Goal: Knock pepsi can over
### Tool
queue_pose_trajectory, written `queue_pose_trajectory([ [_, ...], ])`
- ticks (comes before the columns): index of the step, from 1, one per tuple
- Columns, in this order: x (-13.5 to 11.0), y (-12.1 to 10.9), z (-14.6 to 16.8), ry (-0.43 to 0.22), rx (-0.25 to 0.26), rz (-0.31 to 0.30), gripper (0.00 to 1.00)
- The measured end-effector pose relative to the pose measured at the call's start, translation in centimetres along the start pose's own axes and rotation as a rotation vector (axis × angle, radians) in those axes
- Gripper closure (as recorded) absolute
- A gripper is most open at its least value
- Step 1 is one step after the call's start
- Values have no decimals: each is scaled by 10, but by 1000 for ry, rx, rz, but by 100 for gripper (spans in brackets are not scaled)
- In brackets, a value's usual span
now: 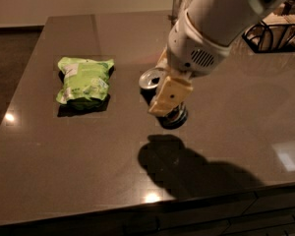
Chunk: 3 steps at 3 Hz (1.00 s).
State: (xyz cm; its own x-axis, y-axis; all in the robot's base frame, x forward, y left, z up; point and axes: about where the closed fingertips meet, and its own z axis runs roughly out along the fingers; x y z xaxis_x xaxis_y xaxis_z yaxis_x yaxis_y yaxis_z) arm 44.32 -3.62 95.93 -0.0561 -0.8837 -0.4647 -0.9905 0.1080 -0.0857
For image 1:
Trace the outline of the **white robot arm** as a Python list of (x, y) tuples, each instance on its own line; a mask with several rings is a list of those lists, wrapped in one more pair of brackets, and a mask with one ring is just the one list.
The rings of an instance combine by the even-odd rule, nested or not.
[(191, 79), (210, 74), (230, 53), (231, 44), (286, 0), (192, 0), (170, 31), (160, 57), (159, 81), (148, 112), (164, 117), (192, 92)]

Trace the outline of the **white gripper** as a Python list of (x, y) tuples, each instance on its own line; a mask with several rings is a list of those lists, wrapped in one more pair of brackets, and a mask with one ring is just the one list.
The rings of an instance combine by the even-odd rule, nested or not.
[[(210, 74), (230, 53), (233, 33), (217, 18), (196, 22), (185, 11), (170, 31), (167, 49), (164, 48), (155, 67), (169, 67), (192, 77)], [(193, 91), (190, 81), (167, 76), (149, 104), (148, 112), (164, 117), (179, 106)]]

